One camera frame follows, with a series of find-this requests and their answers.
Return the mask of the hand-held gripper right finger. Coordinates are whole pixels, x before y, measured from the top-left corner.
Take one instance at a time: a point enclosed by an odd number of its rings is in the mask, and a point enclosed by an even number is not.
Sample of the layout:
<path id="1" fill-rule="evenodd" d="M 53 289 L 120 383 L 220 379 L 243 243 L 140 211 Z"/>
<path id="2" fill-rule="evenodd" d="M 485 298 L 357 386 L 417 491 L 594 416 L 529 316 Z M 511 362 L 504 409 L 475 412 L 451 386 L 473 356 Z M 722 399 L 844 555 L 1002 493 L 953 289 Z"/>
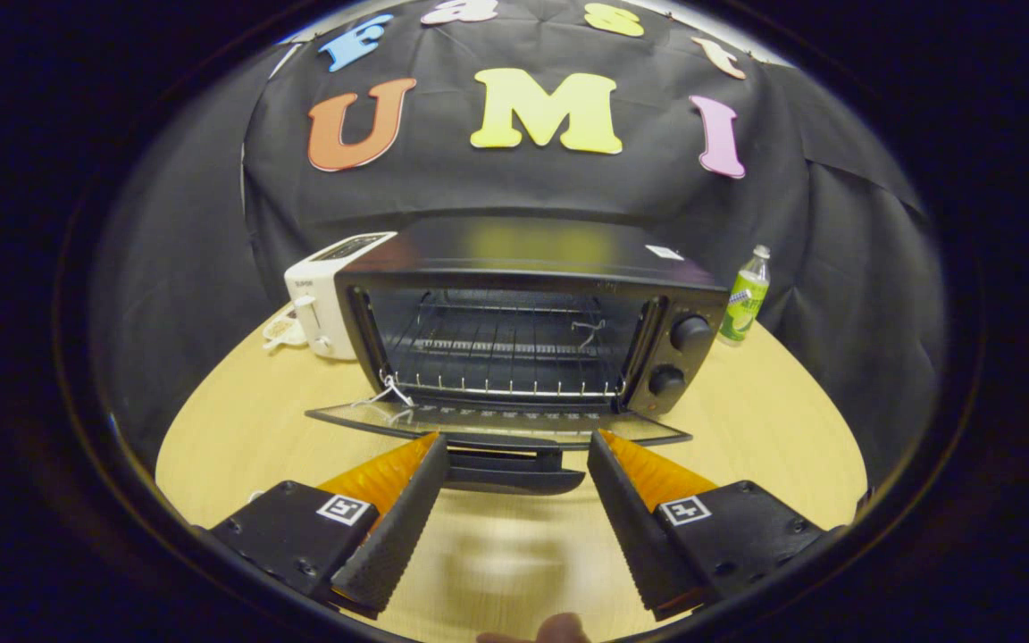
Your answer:
<path id="1" fill-rule="evenodd" d="M 592 437 L 588 469 L 657 620 L 756 590 L 833 538 L 755 481 L 717 485 L 605 430 Z"/>

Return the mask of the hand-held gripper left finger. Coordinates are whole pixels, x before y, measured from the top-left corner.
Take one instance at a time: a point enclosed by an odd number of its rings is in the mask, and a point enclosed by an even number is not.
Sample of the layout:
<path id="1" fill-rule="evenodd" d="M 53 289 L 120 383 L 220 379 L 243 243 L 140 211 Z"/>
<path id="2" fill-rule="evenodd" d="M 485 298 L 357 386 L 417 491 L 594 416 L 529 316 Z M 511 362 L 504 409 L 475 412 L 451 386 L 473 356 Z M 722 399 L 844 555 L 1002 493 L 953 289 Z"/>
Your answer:
<path id="1" fill-rule="evenodd" d="M 374 619 L 403 578 L 448 469 L 447 440 L 432 432 L 317 486 L 275 484 L 208 538 L 314 602 Z"/>

